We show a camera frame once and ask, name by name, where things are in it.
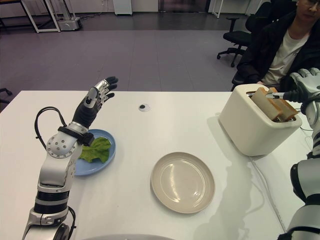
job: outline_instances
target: person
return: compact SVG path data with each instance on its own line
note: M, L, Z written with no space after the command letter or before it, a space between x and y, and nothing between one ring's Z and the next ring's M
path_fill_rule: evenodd
M290 73L320 69L320 0L298 0L296 11L264 27L240 60L245 84L295 88Z

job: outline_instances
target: floor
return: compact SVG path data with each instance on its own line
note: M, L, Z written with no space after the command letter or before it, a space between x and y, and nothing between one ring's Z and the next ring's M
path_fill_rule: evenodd
M0 87L13 96L1 97L10 101L21 90L86 91L108 76L119 78L118 91L229 91L233 56L217 60L218 52L232 47L223 40L229 28L224 18L104 14L84 19L75 32L2 31ZM244 22L242 17L236 28Z

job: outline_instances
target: white shirt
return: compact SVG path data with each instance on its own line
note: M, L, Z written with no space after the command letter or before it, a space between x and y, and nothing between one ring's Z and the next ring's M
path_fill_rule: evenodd
M280 84L280 79L287 74L296 55L303 45L305 45L308 38L309 34L302 39L292 39L287 30L281 46L276 52L273 62L262 79L262 82L266 85L278 86Z

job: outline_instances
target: black jacket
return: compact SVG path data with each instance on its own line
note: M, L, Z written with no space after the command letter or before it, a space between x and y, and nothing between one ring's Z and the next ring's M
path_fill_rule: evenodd
M244 83L257 83L266 75L295 16L296 12L291 12L266 26L247 48L237 66ZM296 55L288 73L281 78L278 90L287 92L294 89L296 85L290 73L310 68L320 69L320 20L313 26L308 41Z

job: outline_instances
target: bread slice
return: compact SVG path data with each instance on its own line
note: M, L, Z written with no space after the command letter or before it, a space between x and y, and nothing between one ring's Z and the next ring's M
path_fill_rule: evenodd
M277 92L278 91L274 87L271 87L268 94ZM279 116L281 122L287 122L298 114L297 110L295 110L286 100L273 99L273 102L282 109L282 114Z
M266 98L267 93L268 92L263 87L259 87L251 99L269 119L275 121L281 114L283 114L283 111L274 102L274 99Z

